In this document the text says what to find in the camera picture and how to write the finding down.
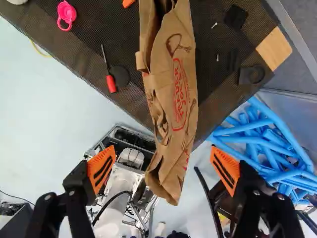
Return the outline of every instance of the pink bottle cap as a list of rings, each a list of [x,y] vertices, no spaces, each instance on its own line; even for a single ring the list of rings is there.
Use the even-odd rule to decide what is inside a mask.
[[[69,31],[72,27],[72,22],[77,17],[76,9],[70,5],[65,0],[60,2],[57,6],[57,13],[58,13],[58,19],[57,19],[57,25],[62,31]],[[60,20],[63,19],[66,23],[68,23],[68,28],[62,28],[60,25]]]

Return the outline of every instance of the trader joe's logo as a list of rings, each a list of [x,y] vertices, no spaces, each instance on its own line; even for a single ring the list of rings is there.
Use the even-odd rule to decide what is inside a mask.
[[[174,131],[181,130],[187,118],[187,104],[188,104],[188,84],[187,78],[182,66],[181,61],[178,58],[173,59],[174,69],[174,91],[173,91],[173,109],[174,120],[172,129]]]

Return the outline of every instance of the black mesh mat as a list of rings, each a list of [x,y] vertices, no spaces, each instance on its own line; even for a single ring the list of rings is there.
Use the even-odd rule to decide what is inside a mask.
[[[0,14],[77,76],[152,129],[141,75],[135,69],[135,52],[139,50],[137,2],[124,9],[120,0],[69,0],[78,14],[70,32],[63,32],[56,25],[59,2],[29,0],[16,6],[0,0]],[[233,4],[249,14],[241,31],[223,23],[226,11]],[[191,14],[197,47],[199,118],[194,145],[197,147],[217,124],[270,80],[272,72],[255,47],[277,21],[260,0],[191,0]],[[219,24],[211,29],[215,22]],[[108,63],[124,66],[131,76],[127,88],[111,95],[105,84],[101,43]],[[237,85],[238,72],[226,70],[226,55],[233,49],[239,50],[242,65],[263,66],[266,75],[260,84]]]

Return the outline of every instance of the wooden block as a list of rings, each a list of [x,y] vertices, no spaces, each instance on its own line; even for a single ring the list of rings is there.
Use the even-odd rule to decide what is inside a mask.
[[[275,71],[293,51],[277,26],[256,47],[256,50],[272,71]]]

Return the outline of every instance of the trader joe's paper bag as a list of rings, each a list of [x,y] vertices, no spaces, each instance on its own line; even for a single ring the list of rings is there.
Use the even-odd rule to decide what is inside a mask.
[[[170,204],[180,198],[198,119],[195,39],[188,0],[140,0],[142,72],[157,150],[147,168],[150,189]]]

